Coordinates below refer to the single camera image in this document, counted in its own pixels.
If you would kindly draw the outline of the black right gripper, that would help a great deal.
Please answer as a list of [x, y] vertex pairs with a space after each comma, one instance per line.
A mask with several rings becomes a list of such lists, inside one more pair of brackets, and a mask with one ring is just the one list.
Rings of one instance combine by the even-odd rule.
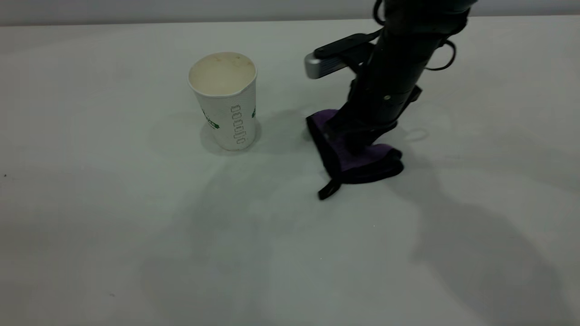
[[349, 152], [357, 155], [391, 130], [421, 93], [417, 78], [372, 83], [355, 78], [346, 103], [325, 122], [324, 135], [330, 142], [349, 135]]

